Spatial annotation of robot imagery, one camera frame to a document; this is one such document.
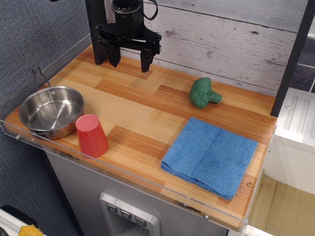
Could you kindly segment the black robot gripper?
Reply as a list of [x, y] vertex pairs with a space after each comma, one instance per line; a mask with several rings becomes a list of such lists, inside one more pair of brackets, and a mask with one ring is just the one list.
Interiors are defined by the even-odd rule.
[[141, 70], [148, 72], [153, 57], [161, 51], [161, 35], [144, 24], [141, 11], [132, 14], [115, 13], [115, 23], [98, 24], [99, 42], [103, 45], [109, 63], [117, 67], [121, 48], [141, 51]]

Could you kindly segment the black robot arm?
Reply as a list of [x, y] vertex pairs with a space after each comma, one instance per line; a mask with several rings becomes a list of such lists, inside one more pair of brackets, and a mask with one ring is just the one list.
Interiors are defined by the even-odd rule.
[[155, 55], [160, 53], [161, 35], [148, 29], [144, 19], [152, 17], [144, 13], [142, 0], [114, 0], [111, 4], [115, 23], [98, 24], [98, 41], [102, 44], [109, 63], [116, 67], [121, 59], [121, 48], [140, 51], [141, 70], [148, 72]]

